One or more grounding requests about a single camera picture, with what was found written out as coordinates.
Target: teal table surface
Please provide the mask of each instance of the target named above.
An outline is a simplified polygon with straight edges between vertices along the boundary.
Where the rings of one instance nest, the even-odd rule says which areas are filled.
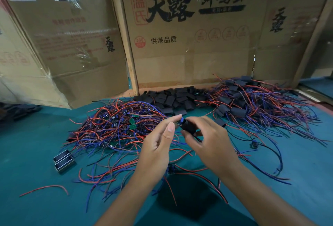
[[[69,118],[75,122],[84,121],[86,112],[99,106],[101,104],[95,102],[75,110],[43,107],[38,113],[0,127],[1,225],[93,225],[110,206],[116,194],[104,202],[104,193],[95,189],[89,200],[88,212],[85,213],[92,186],[74,182],[78,179],[80,168],[83,168],[83,176],[91,172],[92,167],[86,165],[99,159],[100,154],[88,157],[87,153],[83,153],[77,156],[76,165],[64,174],[56,172],[52,160],[68,138],[68,132],[79,127]],[[311,125],[311,129],[320,139],[332,140],[332,117],[317,108],[314,110],[322,123]],[[195,110],[189,115],[206,113],[207,110]],[[311,220],[319,225],[332,225],[333,144],[325,148],[294,134],[290,138],[274,139],[283,158],[280,176],[290,178],[292,185],[279,183],[247,163],[245,165],[264,184]],[[240,151],[250,149],[249,142],[237,139],[233,139],[233,142]],[[171,152],[170,160],[177,159],[179,155],[182,155],[180,151]],[[251,155],[251,160],[269,173],[273,173],[279,164],[275,154],[264,147],[251,152]],[[179,165],[187,169],[203,166],[195,155],[186,156]],[[217,177],[210,170],[203,171],[202,175],[217,184]],[[122,179],[120,177],[112,185],[119,186]],[[220,189],[230,206],[201,179],[171,175],[168,180],[177,207],[169,188],[160,183],[160,193],[147,198],[135,221],[137,225],[256,225],[245,207],[223,184]],[[60,188],[46,188],[19,198],[22,193],[47,185],[62,185],[68,190],[69,196]]]

